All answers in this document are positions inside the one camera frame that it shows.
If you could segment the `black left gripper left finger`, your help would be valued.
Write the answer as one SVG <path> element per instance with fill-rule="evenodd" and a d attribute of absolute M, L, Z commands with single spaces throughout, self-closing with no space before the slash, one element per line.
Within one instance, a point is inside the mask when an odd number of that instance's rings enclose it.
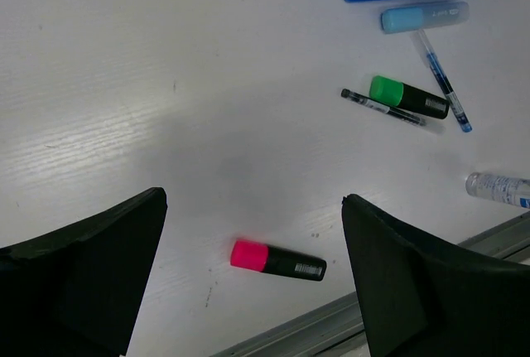
<path fill-rule="evenodd" d="M 1 249 L 3 356 L 124 356 L 167 211 L 152 187 Z"/>

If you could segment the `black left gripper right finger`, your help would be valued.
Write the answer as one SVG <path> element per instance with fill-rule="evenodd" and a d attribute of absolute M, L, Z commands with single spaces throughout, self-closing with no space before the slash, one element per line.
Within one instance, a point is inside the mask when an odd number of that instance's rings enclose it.
<path fill-rule="evenodd" d="M 371 355 L 528 355 L 528 266 L 446 242 L 358 195 L 341 214 Z"/>

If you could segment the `clear glue bottle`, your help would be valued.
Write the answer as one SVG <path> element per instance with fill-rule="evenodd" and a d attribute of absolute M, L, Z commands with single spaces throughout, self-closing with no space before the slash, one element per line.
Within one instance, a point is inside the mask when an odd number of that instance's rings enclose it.
<path fill-rule="evenodd" d="M 474 172 L 465 182 L 471 196 L 524 209 L 529 208 L 529 180 Z"/>

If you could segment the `pink cap black highlighter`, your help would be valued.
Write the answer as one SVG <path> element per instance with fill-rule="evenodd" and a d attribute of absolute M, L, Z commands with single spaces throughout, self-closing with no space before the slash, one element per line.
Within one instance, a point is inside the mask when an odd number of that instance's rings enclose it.
<path fill-rule="evenodd" d="M 327 262 L 318 257 L 246 239 L 237 239 L 229 259 L 236 268 L 321 282 Z"/>

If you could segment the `black ink pen refill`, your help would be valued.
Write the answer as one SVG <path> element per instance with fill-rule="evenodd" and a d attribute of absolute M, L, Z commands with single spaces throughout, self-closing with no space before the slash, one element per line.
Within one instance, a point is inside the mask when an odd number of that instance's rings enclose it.
<path fill-rule="evenodd" d="M 376 100 L 373 100 L 362 94 L 358 94 L 352 90 L 342 89 L 340 96 L 368 109 L 375 110 L 392 118 L 398 119 L 404 123 L 409 123 L 415 127 L 422 128 L 430 133 L 442 134 L 445 132 L 445 127 L 441 123 L 436 123 L 434 121 L 420 117 L 419 115 L 406 112 L 402 109 L 396 109 L 386 104 L 379 103 Z"/>

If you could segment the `blue ink pen refill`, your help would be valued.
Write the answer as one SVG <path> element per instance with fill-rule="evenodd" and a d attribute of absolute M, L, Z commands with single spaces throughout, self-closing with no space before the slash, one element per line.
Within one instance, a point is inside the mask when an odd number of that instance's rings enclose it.
<path fill-rule="evenodd" d="M 426 58 L 428 67 L 430 68 L 441 92 L 444 94 L 452 113 L 455 116 L 457 123 L 460 125 L 461 130 L 464 133 L 470 133 L 473 128 L 470 121 L 445 73 L 440 61 L 432 47 L 430 41 L 427 38 L 426 33 L 420 29 L 414 32 L 415 40 L 419 43 L 422 50 L 422 54 Z"/>

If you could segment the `green cap black highlighter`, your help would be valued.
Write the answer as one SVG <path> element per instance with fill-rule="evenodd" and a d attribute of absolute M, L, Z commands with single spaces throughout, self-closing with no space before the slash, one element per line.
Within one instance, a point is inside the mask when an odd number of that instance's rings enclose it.
<path fill-rule="evenodd" d="M 450 108 L 442 97 L 381 75 L 372 78 L 369 97 L 394 108 L 437 119 L 445 119 Z"/>

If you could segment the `light blue highlighter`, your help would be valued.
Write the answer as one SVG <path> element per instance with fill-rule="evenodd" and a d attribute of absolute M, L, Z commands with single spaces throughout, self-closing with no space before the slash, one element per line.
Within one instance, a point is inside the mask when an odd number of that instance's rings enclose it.
<path fill-rule="evenodd" d="M 396 34 L 460 24 L 469 14 L 467 2 L 429 2 L 389 8 L 382 12 L 380 22 L 385 34 Z"/>

